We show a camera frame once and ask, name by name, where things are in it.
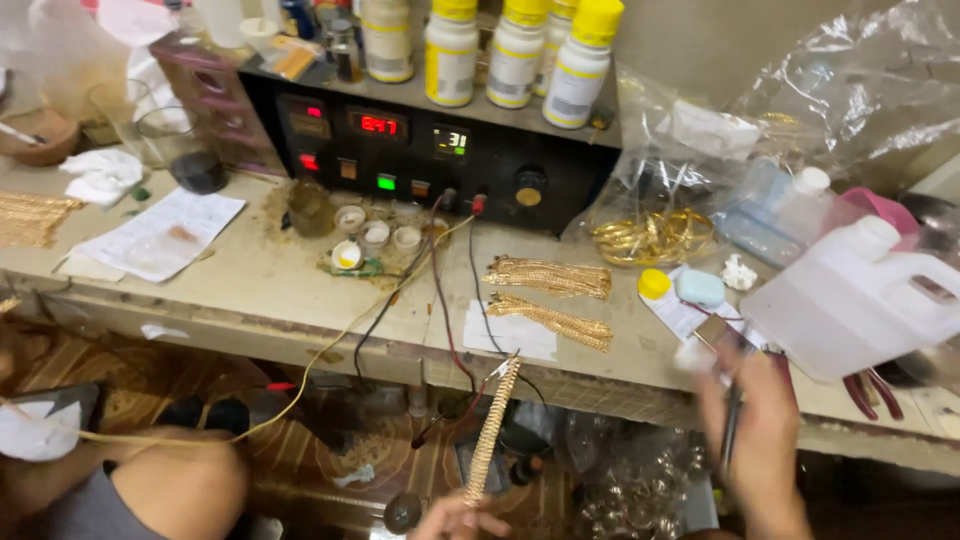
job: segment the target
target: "hand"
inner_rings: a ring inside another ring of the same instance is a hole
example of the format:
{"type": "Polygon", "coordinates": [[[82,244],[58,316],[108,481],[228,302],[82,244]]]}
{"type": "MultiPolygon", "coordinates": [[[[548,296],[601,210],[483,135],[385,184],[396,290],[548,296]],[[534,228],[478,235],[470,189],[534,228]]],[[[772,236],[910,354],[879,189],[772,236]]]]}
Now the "hand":
{"type": "Polygon", "coordinates": [[[478,508],[470,508],[464,502],[464,493],[455,493],[437,500],[430,506],[423,521],[407,535],[407,540],[472,540],[481,528],[493,536],[504,538],[510,535],[510,526],[494,518],[482,509],[490,504],[485,497],[478,508]]]}
{"type": "MultiPolygon", "coordinates": [[[[748,537],[812,538],[797,490],[797,431],[800,414],[782,374],[763,353],[734,364],[739,355],[722,351],[718,364],[732,368],[743,390],[733,452],[730,488],[747,521],[748,537]]],[[[704,432],[714,459],[719,458],[727,422],[727,399],[714,375],[697,380],[704,432]]]]}

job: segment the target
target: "stain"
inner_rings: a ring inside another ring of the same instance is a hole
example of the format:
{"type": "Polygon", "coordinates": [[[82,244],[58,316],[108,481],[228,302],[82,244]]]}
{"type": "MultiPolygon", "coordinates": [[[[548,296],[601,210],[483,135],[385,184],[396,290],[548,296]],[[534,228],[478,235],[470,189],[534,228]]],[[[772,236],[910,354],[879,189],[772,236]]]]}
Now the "stain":
{"type": "MultiPolygon", "coordinates": [[[[318,352],[319,351],[317,351],[316,349],[306,350],[307,356],[309,356],[311,359],[313,359],[313,357],[316,356],[318,352]]],[[[339,364],[340,362],[344,361],[344,356],[341,355],[340,353],[323,353],[322,355],[320,355],[320,360],[326,364],[339,364]]]]}

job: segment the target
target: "small vial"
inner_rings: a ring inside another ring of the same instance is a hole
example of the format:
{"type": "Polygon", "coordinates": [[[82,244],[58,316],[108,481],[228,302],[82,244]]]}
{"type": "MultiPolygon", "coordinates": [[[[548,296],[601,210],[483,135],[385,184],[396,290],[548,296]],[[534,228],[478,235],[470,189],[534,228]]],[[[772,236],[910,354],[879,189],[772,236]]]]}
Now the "small vial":
{"type": "Polygon", "coordinates": [[[345,83],[359,83],[363,79],[360,71],[360,50],[353,39],[353,25],[346,19],[337,19],[331,25],[333,41],[330,54],[337,65],[337,79],[345,83]]]}

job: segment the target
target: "red-handled pliers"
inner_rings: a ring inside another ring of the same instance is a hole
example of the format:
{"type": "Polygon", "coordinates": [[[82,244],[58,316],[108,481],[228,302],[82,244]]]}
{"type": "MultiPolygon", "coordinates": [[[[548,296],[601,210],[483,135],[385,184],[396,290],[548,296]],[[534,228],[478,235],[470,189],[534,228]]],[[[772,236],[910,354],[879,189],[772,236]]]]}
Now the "red-handled pliers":
{"type": "Polygon", "coordinates": [[[873,369],[854,373],[853,375],[848,375],[843,378],[843,384],[847,387],[847,393],[850,394],[851,399],[856,404],[856,407],[860,409],[860,412],[869,420],[876,421],[879,419],[874,408],[870,406],[870,397],[867,395],[867,388],[863,381],[864,377],[869,379],[870,383],[876,388],[876,393],[880,395],[880,399],[883,400],[890,410],[890,416],[894,420],[903,420],[903,409],[900,408],[900,403],[897,402],[893,391],[890,390],[887,383],[884,382],[873,369]]]}

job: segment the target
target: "workbench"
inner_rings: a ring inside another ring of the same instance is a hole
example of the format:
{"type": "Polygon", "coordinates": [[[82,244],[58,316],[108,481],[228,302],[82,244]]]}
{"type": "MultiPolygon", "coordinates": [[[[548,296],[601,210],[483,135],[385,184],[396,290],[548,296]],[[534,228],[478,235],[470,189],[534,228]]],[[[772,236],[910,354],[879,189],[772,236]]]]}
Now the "workbench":
{"type": "MultiPolygon", "coordinates": [[[[69,180],[56,169],[15,165],[0,173],[0,189],[60,195],[69,180]]],[[[119,282],[98,282],[55,273],[59,260],[72,246],[119,226],[130,219],[125,212],[155,203],[176,188],[168,173],[156,171],[145,183],[153,193],[147,203],[127,197],[107,211],[87,205],[59,226],[50,249],[0,249],[0,268],[6,274],[0,286],[12,287],[22,298],[17,309],[21,316],[38,317],[43,305],[64,324],[131,336],[142,336],[145,324],[160,325],[188,336],[163,335],[160,340],[304,366],[396,281],[332,277],[318,269],[321,255],[329,249],[324,240],[306,240],[279,228],[289,182],[233,174],[220,194],[244,199],[246,207],[213,241],[212,256],[194,261],[168,282],[151,283],[133,275],[119,282]]],[[[548,235],[484,222],[476,225],[473,250],[481,275],[497,255],[599,264],[588,241],[560,242],[548,235]]],[[[726,254],[697,266],[715,272],[726,254]]],[[[746,260],[760,271],[761,282],[772,276],[758,262],[746,260]]],[[[483,378],[502,359],[484,351],[467,351],[461,345],[469,303],[475,299],[467,228],[451,236],[438,253],[438,263],[454,347],[461,354],[472,353],[467,355],[467,366],[483,378]]],[[[692,380],[672,367],[679,340],[637,297],[639,271],[613,269],[612,294],[606,302],[588,297],[553,298],[525,287],[498,287],[547,307],[605,321],[614,333],[608,353],[559,337],[555,361],[529,359],[521,373],[552,405],[694,428],[692,380]]],[[[489,300],[493,290],[488,283],[481,284],[484,300],[489,300]]],[[[736,306],[737,296],[728,292],[728,300],[736,306]]],[[[322,355],[316,367],[354,374],[353,349],[377,312],[375,309],[361,319],[322,355]]],[[[450,359],[444,318],[428,268],[402,290],[387,311],[364,345],[360,367],[371,379],[469,390],[467,377],[450,359]]],[[[897,390],[904,420],[894,421],[880,406],[875,407],[879,421],[868,422],[842,383],[814,382],[794,366],[791,375],[804,418],[800,448],[960,475],[960,416],[946,412],[960,411],[960,400],[946,391],[897,390]]],[[[522,382],[515,395],[537,398],[522,382]]]]}

